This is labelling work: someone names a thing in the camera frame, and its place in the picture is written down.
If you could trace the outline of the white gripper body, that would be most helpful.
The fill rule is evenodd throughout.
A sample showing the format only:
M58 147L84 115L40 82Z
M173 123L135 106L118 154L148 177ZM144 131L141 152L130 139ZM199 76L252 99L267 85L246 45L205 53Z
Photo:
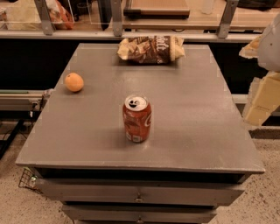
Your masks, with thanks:
M258 47L258 65L280 72L280 13L265 28Z

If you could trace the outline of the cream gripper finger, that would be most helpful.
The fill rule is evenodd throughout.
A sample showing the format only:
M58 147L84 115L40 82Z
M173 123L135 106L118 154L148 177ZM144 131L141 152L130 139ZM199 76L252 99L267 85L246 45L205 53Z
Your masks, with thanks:
M261 126L280 107L280 73L269 71L254 78L248 91L248 102L242 112L245 123Z
M239 55L245 59L257 59L260 40L260 36L254 38L239 51Z

